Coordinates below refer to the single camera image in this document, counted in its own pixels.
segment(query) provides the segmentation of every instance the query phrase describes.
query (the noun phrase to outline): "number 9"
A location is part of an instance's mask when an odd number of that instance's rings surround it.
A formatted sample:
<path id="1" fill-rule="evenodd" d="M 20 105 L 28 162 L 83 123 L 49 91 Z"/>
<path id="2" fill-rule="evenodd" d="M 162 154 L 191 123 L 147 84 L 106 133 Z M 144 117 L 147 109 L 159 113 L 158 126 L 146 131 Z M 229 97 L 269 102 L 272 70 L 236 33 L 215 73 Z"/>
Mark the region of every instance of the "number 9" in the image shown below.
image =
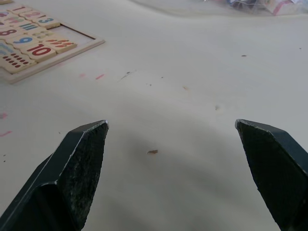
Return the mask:
<path id="1" fill-rule="evenodd" d="M 53 19 L 52 18 L 48 18 L 46 20 L 39 20 L 39 23 L 47 23 L 47 22 L 51 22 L 51 21 L 53 21 Z"/>
<path id="2" fill-rule="evenodd" d="M 27 43 L 27 42 L 31 42 L 33 39 L 30 37 L 26 37 L 26 38 L 21 38 L 19 41 L 15 41 L 13 43 L 15 44 L 20 44 L 20 43 Z"/>

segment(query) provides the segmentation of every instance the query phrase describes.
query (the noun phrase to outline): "white tabletop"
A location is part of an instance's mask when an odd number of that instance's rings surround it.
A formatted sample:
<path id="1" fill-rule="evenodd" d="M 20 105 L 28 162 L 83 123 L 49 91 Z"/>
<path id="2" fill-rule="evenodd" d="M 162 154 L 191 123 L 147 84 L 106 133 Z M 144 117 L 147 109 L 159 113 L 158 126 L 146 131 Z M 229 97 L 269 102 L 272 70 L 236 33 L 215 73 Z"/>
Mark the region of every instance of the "white tabletop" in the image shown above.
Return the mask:
<path id="1" fill-rule="evenodd" d="M 26 3 L 106 43 L 0 84 L 0 134 L 11 131 L 0 137 L 0 213 L 68 131 L 107 119 L 85 231 L 279 230 L 234 122 L 271 124 L 307 149 L 307 17 L 181 18 L 126 0 Z"/>

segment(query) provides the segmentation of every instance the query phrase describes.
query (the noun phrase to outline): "pink stain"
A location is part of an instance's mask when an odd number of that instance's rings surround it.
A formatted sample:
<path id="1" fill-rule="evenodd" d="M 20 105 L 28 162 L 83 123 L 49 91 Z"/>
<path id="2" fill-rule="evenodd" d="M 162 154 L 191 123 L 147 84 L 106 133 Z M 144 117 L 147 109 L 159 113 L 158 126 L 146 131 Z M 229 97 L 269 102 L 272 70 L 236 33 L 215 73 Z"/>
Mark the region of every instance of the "pink stain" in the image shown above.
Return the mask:
<path id="1" fill-rule="evenodd" d="M 104 75 L 105 75 L 105 74 L 102 74 L 102 75 L 100 75 L 100 76 L 97 76 L 95 79 L 98 80 L 98 79 L 104 77 Z"/>
<path id="2" fill-rule="evenodd" d="M 10 133 L 12 133 L 12 131 L 7 131 L 7 132 L 5 132 L 5 133 L 3 133 L 3 134 L 0 134 L 0 137 L 6 136 L 6 135 L 8 135 L 8 134 L 10 134 Z"/>
<path id="3" fill-rule="evenodd" d="M 0 119 L 5 119 L 6 117 L 8 117 L 8 114 L 6 113 L 0 114 Z"/>

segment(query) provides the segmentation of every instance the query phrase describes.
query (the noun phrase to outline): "wooden puzzle board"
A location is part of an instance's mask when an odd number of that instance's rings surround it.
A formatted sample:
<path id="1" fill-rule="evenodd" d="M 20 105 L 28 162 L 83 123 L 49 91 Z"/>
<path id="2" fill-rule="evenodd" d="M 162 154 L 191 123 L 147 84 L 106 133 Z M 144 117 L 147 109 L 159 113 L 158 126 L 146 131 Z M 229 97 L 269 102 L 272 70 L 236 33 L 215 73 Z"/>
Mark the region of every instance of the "wooden puzzle board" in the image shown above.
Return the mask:
<path id="1" fill-rule="evenodd" d="M 14 12 L 14 14 L 11 15 L 10 18 L 13 18 L 12 20 L 4 21 L 1 20 L 0 18 L 0 21 L 5 24 L 8 22 L 16 22 L 15 25 L 9 25 L 9 27 L 8 26 L 5 27 L 3 25 L 4 28 L 1 28 L 0 25 L 0 33 L 2 31 L 2 33 L 6 35 L 8 34 L 7 29 L 10 29 L 11 32 L 14 30 L 18 30 L 18 32 L 16 32 L 16 36 L 8 35 L 9 38 L 0 36 L 0 50 L 2 45 L 2 47 L 5 46 L 6 49 L 14 51 L 6 56 L 4 56 L 4 53 L 6 51 L 3 51 L 2 54 L 0 51 L 0 58 L 5 58 L 4 60 L 6 60 L 5 61 L 6 68 L 3 67 L 4 62 L 1 63 L 2 67 L 0 67 L 0 77 L 2 77 L 9 83 L 18 82 L 26 77 L 29 77 L 33 74 L 43 71 L 51 66 L 54 66 L 60 62 L 63 62 L 64 60 L 67 60 L 75 55 L 85 52 L 105 42 L 104 39 L 96 35 L 80 31 L 78 30 L 78 28 L 75 28 L 65 22 L 62 22 L 59 19 L 54 19 L 52 15 L 44 14 L 42 11 L 34 9 L 31 6 L 25 6 L 19 3 L 4 4 L 0 5 L 0 13 L 9 12 L 11 14 L 12 12 L 7 11 L 7 9 L 19 9 L 20 7 L 22 8 L 21 10 L 17 10 L 17 12 Z M 30 9 L 28 9 L 27 12 L 22 12 L 25 10 L 25 8 L 23 7 L 30 8 L 32 10 L 31 11 L 32 13 L 27 13 L 30 12 L 29 11 Z M 40 17 L 40 18 L 31 19 L 32 14 L 34 14 L 34 17 Z M 29 28 L 31 29 L 31 26 L 34 25 L 36 25 L 37 27 L 43 26 L 43 24 L 39 24 L 39 21 L 46 22 L 47 21 L 46 19 L 51 17 L 54 19 L 54 21 L 56 22 L 58 21 L 60 26 L 57 25 L 57 27 L 54 28 L 48 28 L 48 27 L 42 28 L 41 30 L 44 31 L 47 30 L 49 32 L 54 33 L 50 36 L 47 36 L 46 38 L 43 38 L 44 40 L 32 36 L 32 33 L 30 33 L 27 30 Z M 38 32 L 41 30 L 35 28 L 33 32 Z M 33 41 L 24 45 L 24 42 L 28 42 L 27 39 L 29 38 L 33 39 Z M 58 41 L 61 42 L 68 40 L 69 42 L 73 43 L 74 47 L 68 48 L 69 50 L 67 51 L 66 50 L 58 51 L 57 49 L 59 48 L 55 47 L 55 45 L 51 45 L 52 42 L 47 42 L 47 41 L 55 41 L 55 43 L 58 43 Z M 46 50 L 51 50 L 49 53 L 46 54 L 46 56 L 36 55 Z M 18 61 L 25 61 L 23 63 L 26 64 L 26 66 L 23 66 L 24 64 L 21 64 Z M 8 68 L 7 67 L 9 65 L 8 63 L 14 64 L 15 66 Z"/>

